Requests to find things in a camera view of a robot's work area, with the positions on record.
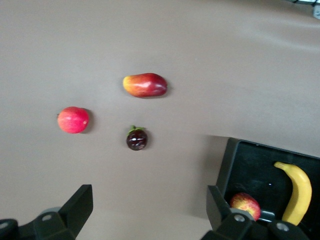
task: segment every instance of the black tray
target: black tray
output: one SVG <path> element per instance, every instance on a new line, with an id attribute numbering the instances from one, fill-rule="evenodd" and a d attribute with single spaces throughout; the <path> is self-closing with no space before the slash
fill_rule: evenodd
<path id="1" fill-rule="evenodd" d="M 320 236 L 320 158 L 260 143 L 229 138 L 216 185 L 229 203 L 235 193 L 245 192 L 261 207 L 261 224 L 281 220 L 292 194 L 292 182 L 276 161 L 295 164 L 308 175 L 312 198 L 298 225 L 311 240 Z"/>

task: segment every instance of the dark purple fruit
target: dark purple fruit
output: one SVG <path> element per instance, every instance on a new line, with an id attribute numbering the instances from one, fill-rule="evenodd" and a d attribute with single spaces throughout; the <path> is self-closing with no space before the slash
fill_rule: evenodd
<path id="1" fill-rule="evenodd" d="M 131 126 L 131 130 L 126 138 L 126 144 L 134 151 L 142 150 L 146 147 L 148 136 L 143 127 Z"/>

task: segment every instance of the banana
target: banana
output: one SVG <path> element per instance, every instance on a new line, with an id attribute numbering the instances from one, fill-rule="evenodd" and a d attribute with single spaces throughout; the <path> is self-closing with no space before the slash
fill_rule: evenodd
<path id="1" fill-rule="evenodd" d="M 277 161 L 274 166 L 282 169 L 292 181 L 292 195 L 282 220 L 298 225 L 306 214 L 312 196 L 312 187 L 307 174 L 298 166 Z"/>

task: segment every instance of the red fruit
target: red fruit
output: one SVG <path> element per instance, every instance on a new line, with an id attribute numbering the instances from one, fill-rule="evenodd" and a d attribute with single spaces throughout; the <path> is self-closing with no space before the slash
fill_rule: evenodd
<path id="1" fill-rule="evenodd" d="M 69 134 L 78 134 L 86 129 L 89 115 L 83 108 L 69 106 L 60 112 L 57 121 L 63 131 Z"/>
<path id="2" fill-rule="evenodd" d="M 261 215 L 259 203 L 252 196 L 244 192 L 237 193 L 231 198 L 230 207 L 249 212 L 255 221 Z"/>
<path id="3" fill-rule="evenodd" d="M 155 73 L 143 73 L 126 76 L 123 79 L 124 89 L 138 98 L 157 97 L 167 92 L 167 82 Z"/>

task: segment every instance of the red apple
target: red apple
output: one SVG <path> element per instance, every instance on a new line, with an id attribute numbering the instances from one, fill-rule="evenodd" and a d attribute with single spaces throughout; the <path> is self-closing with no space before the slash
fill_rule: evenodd
<path id="1" fill-rule="evenodd" d="M 89 115 L 83 108 L 69 106 L 60 112 L 57 121 L 63 131 L 69 134 L 78 134 L 86 129 Z"/>
<path id="2" fill-rule="evenodd" d="M 231 198 L 230 207 L 249 212 L 255 221 L 261 215 L 259 203 L 252 196 L 244 192 L 239 192 Z"/>

